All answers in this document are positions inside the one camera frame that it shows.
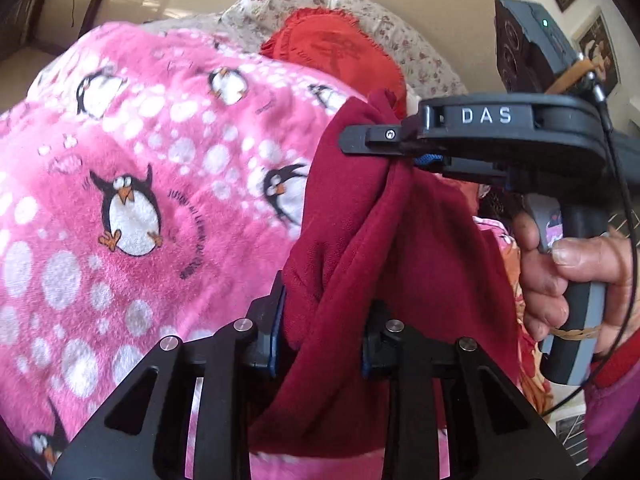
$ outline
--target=gray and black handle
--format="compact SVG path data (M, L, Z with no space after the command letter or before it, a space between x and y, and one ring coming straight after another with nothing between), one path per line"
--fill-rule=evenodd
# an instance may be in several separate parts
M606 211L585 205L559 203L555 198L529 194L525 206L540 231L539 250L549 250L546 229L558 212L562 217L562 237L593 238L607 233ZM564 294L569 304L569 317L561 331L597 328L602 323L607 285L600 282L570 282ZM580 340L549 335L542 344L542 374L554 383L579 385L588 375L596 346L596 334Z

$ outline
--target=pillow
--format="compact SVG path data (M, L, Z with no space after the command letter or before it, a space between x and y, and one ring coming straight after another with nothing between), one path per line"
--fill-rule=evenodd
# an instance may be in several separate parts
M466 93L449 63L411 25L371 0L328 0L330 9L345 9L360 28L398 63L406 82L422 98Z
M226 17L238 25L254 22L270 37L301 7L326 7L326 4L327 0L238 0L223 14L223 19Z

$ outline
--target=red sleeve cuff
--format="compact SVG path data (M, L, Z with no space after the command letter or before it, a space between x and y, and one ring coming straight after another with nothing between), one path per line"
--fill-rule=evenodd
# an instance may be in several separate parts
M640 330L619 346L593 382L598 388L609 388L624 377L638 361L640 361ZM597 366L597 362L592 363L591 370L593 371Z

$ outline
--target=white wall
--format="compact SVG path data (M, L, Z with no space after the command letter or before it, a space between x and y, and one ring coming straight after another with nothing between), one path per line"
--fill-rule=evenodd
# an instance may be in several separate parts
M612 0L575 0L561 12L555 0L531 0L543 4L564 33L571 38L581 29L594 9L600 6L609 27L613 49L620 70L620 84L609 96L609 110L614 125L627 133L634 131L629 123L629 99L640 99L640 45Z

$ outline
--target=screw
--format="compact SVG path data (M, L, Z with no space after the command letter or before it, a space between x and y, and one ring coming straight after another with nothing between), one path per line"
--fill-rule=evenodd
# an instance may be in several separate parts
M402 332L402 330L404 330L404 323L399 319L390 319L385 323L385 328L389 330L389 332Z
M458 341L460 348L462 348L466 352L473 352L478 348L478 343L476 343L475 339L470 337L461 337L460 341Z
M168 335L167 337L163 337L160 342L160 348L164 351L173 350L178 346L178 338L175 335Z
M238 332L246 332L247 330L251 330L251 327L253 325L253 321L243 317L242 319L236 320L236 322L234 323L234 328L238 330Z

